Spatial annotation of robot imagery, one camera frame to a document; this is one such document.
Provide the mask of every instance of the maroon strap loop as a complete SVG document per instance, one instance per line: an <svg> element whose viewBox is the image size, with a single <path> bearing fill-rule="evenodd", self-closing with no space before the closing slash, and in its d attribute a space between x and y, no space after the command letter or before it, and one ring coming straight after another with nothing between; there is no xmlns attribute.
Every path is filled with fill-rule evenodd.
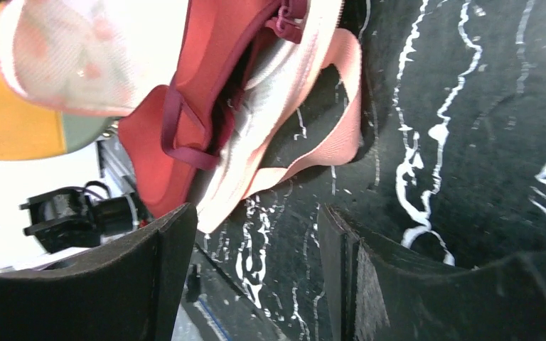
<svg viewBox="0 0 546 341"><path fill-rule="evenodd" d="M196 113L187 104L183 95L175 88L175 79L171 81L171 86L166 92L164 99L164 112L162 117L162 134L160 144L162 151L176 160L188 163L196 168L207 170L216 167L218 157L210 155L199 149L180 146L174 147L174 141L177 134L178 122L181 118L181 111L191 115L198 120Z"/></svg>

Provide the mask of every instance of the white surface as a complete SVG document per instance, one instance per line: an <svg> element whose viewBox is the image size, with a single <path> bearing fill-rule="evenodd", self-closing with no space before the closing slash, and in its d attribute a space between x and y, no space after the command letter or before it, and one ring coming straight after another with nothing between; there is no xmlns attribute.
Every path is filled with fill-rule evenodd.
<svg viewBox="0 0 546 341"><path fill-rule="evenodd" d="M26 199L65 186L99 180L97 150L92 144L72 154L37 161L0 161L0 268L45 253L22 229L30 225Z"/></svg>

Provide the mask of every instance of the fabric strap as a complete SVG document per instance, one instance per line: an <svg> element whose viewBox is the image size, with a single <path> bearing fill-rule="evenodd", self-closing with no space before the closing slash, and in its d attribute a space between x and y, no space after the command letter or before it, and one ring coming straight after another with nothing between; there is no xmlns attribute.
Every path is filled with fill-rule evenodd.
<svg viewBox="0 0 546 341"><path fill-rule="evenodd" d="M350 31L337 28L334 32L321 69L329 65L338 69L348 97L348 105L340 120L317 147L298 157L288 168L260 168L243 199L272 188L305 168L317 165L339 166L355 157L360 137L361 46ZM290 108L296 110L305 98L297 97Z"/></svg>

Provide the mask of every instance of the black marble surface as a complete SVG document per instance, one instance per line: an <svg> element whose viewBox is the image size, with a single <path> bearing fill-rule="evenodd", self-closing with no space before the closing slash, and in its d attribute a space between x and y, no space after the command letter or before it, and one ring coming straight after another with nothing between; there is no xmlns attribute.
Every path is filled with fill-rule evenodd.
<svg viewBox="0 0 546 341"><path fill-rule="evenodd" d="M199 236L291 340L331 340L315 223L323 202L364 225L365 238L381 232L468 269L546 250L546 1L347 0L341 26L364 52L357 159L258 193ZM300 108L306 138L294 115L263 166L313 148L343 100L325 71Z"/></svg>

